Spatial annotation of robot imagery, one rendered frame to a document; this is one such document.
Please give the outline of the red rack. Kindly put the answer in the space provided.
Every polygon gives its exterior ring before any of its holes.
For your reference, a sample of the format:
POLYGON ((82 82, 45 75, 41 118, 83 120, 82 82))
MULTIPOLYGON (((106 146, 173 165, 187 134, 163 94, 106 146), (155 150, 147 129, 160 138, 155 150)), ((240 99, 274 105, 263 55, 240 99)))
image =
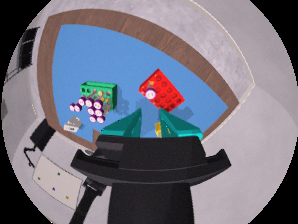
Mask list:
POLYGON ((139 87, 139 92, 145 96, 145 91, 150 81, 155 82, 154 89, 156 91, 156 97, 152 102, 159 110, 160 107, 170 112, 181 103, 185 101, 175 86, 169 81, 169 79, 159 70, 159 68, 152 73, 139 87), (158 75, 158 76, 157 76, 158 75), (144 90, 143 90, 144 89, 144 90), (159 91, 160 90, 160 91, 159 91), (158 91, 158 92, 157 92, 158 91), (167 92, 168 91, 168 92, 167 92), (170 91, 170 92, 169 92, 170 91), (174 93, 174 94, 173 94, 174 93), (159 99, 160 100, 159 100, 159 99), (168 99, 167 99, 168 98, 168 99), (169 99, 170 98, 170 99, 169 99), (162 103, 162 104, 161 104, 162 103), (164 103, 164 104, 163 104, 164 103), (172 104, 173 103, 173 104, 172 104), (175 103, 175 104, 174 104, 175 103))

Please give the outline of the blue bench mat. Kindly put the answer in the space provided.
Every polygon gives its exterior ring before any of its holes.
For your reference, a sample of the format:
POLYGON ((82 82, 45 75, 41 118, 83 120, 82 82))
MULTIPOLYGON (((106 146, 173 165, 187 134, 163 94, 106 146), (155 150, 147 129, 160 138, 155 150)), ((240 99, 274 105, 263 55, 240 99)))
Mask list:
POLYGON ((185 101, 169 113, 200 127, 203 133, 228 108, 199 77, 162 51, 128 35, 87 25, 62 25, 53 58, 53 94, 60 125, 74 115, 82 122, 76 132, 93 143, 93 129, 107 125, 142 108, 140 137, 158 137, 155 123, 160 110, 138 90, 157 69, 169 79, 185 101), (104 123, 89 120, 83 106, 80 112, 69 106, 81 96, 80 85, 87 81, 117 84, 117 105, 104 123))

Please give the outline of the white tube cap with magenta rim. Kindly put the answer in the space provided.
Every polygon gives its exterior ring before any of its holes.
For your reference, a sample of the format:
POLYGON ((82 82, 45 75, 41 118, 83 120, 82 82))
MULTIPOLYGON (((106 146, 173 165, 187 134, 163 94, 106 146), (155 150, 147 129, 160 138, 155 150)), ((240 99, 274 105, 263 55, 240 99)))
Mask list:
POLYGON ((87 107, 92 107, 94 102, 99 99, 101 97, 101 95, 103 95, 104 92, 102 90, 98 91, 94 96, 92 96, 91 98, 88 98, 86 101, 85 101, 85 104, 87 107))

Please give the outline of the green tube rack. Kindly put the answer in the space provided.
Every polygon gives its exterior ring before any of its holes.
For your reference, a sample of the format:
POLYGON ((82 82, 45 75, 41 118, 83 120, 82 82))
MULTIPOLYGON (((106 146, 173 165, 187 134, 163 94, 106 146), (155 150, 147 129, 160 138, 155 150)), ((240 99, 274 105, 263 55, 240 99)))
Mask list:
POLYGON ((111 93, 111 95, 108 97, 108 98, 111 99, 111 103, 110 103, 111 109, 109 111, 113 111, 115 109, 116 105, 117 105, 117 84, 87 81, 87 82, 80 85, 81 96, 87 95, 90 90, 92 91, 94 89, 97 90, 97 92, 102 90, 104 93, 106 91, 109 91, 111 93))

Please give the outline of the tube with purple and white cap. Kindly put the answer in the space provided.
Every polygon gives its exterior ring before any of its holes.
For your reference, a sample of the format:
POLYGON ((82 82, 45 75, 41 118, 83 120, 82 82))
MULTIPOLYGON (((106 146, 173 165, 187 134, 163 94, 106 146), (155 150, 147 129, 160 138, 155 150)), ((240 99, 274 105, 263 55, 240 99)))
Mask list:
POLYGON ((99 123, 104 123, 104 121, 105 121, 105 117, 106 117, 106 115, 107 115, 107 113, 109 112, 109 110, 111 109, 111 105, 109 104, 108 106, 107 106, 107 108, 106 108, 106 110, 104 110, 104 113, 103 113, 103 115, 101 116, 101 117, 97 117, 97 121, 99 122, 99 123))

